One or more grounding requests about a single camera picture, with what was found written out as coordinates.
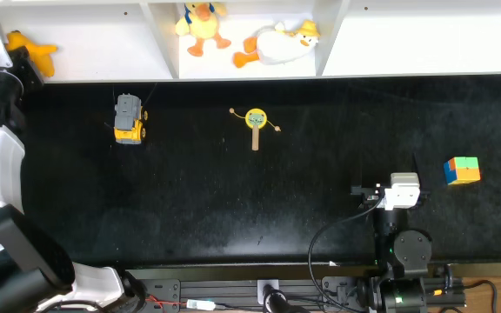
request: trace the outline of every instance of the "white label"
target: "white label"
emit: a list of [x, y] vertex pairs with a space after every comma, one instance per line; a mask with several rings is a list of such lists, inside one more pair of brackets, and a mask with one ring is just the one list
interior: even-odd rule
[[204, 300], [187, 300], [187, 309], [196, 309], [196, 310], [214, 310], [216, 308], [216, 304], [212, 301], [204, 301]]

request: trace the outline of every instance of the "white plush duck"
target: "white plush duck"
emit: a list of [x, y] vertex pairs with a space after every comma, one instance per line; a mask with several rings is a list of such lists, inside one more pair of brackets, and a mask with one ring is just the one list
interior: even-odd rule
[[312, 21], [304, 21], [303, 26], [295, 32], [285, 30], [283, 23], [274, 28], [265, 27], [254, 37], [244, 40], [244, 51], [233, 56], [233, 63], [238, 68], [248, 62], [260, 61], [273, 65], [297, 60], [314, 50], [318, 43], [317, 26]]

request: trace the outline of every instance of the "wooden floor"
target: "wooden floor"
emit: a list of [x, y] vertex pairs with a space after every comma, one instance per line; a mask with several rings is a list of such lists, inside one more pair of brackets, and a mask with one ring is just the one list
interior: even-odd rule
[[[497, 310], [501, 313], [501, 277], [487, 278], [465, 278], [464, 284], [476, 283], [482, 279], [492, 281], [498, 290], [498, 307]], [[466, 290], [467, 307], [459, 308], [463, 313], [491, 313], [492, 289], [489, 285], [484, 284], [477, 288]], [[440, 310], [430, 310], [430, 313], [437, 313]]]

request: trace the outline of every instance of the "toy truck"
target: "toy truck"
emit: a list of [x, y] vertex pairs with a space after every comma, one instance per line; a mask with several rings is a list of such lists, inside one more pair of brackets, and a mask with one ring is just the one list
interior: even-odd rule
[[115, 140], [123, 144], [140, 144], [146, 138], [144, 126], [148, 112], [136, 96], [121, 95], [115, 106]]

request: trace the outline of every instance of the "plush duck's orange beak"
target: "plush duck's orange beak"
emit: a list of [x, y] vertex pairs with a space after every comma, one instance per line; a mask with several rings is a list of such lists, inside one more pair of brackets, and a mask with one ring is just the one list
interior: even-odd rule
[[212, 14], [212, 12], [210, 12], [210, 6], [207, 3], [198, 5], [196, 13], [197, 17], [202, 21], [208, 21], [210, 19], [210, 15]]

